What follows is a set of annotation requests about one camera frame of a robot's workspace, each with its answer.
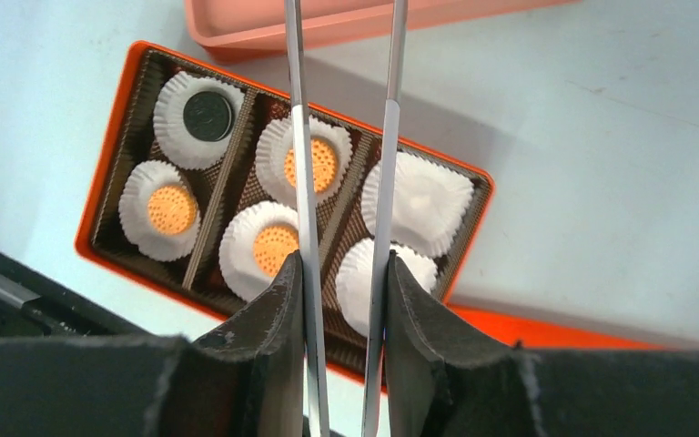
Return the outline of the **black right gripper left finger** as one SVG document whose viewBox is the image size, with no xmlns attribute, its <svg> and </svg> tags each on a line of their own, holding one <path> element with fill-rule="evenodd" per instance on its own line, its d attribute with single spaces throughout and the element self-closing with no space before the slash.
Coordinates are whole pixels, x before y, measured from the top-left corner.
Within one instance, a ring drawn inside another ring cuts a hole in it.
<svg viewBox="0 0 699 437">
<path fill-rule="evenodd" d="M 298 252 L 276 278 L 231 318 L 195 344 L 217 360 L 223 383 L 223 436 L 303 434 L 303 273 Z"/>
</svg>

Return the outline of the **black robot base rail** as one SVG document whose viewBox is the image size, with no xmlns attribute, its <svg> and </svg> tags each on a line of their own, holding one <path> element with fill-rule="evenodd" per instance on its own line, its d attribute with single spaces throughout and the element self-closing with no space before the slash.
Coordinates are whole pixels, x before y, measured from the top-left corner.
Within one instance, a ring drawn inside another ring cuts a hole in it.
<svg viewBox="0 0 699 437">
<path fill-rule="evenodd" d="M 0 252 L 0 337 L 86 337 L 145 332 Z"/>
</svg>

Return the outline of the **round orange cookie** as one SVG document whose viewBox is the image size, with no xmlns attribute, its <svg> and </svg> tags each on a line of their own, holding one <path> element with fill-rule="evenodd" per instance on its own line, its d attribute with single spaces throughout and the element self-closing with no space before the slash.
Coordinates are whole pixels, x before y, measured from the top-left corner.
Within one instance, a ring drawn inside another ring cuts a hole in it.
<svg viewBox="0 0 699 437">
<path fill-rule="evenodd" d="M 188 231 L 198 219 L 198 206 L 187 188 L 165 185 L 147 200 L 147 217 L 160 234 L 175 236 Z"/>
<path fill-rule="evenodd" d="M 314 189 L 317 193 L 328 190 L 338 173 L 338 158 L 332 145 L 321 138 L 314 137 L 310 140 L 312 152 Z M 284 174 L 292 187 L 296 187 L 296 161 L 294 150 L 291 149 L 285 156 Z"/>
<path fill-rule="evenodd" d="M 258 268 L 274 278 L 286 257 L 299 248 L 298 232 L 287 224 L 264 227 L 255 237 L 253 256 Z"/>
</svg>

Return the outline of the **black sandwich cookie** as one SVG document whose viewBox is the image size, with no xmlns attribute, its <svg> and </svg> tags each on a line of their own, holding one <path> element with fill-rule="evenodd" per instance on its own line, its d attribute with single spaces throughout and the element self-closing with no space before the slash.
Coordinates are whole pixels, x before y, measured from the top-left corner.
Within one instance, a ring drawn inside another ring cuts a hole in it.
<svg viewBox="0 0 699 437">
<path fill-rule="evenodd" d="M 197 140 L 217 142 L 224 139 L 230 134 L 233 121 L 230 102 L 216 91 L 192 95 L 183 108 L 185 128 Z"/>
</svg>

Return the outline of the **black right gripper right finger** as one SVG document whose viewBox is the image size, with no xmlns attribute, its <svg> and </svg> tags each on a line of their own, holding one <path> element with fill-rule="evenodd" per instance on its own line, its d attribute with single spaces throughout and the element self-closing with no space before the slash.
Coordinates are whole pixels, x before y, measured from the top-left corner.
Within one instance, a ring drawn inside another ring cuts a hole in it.
<svg viewBox="0 0 699 437">
<path fill-rule="evenodd" d="M 524 353 L 433 298 L 399 256 L 387 273 L 385 372 L 394 436 L 535 436 Z"/>
</svg>

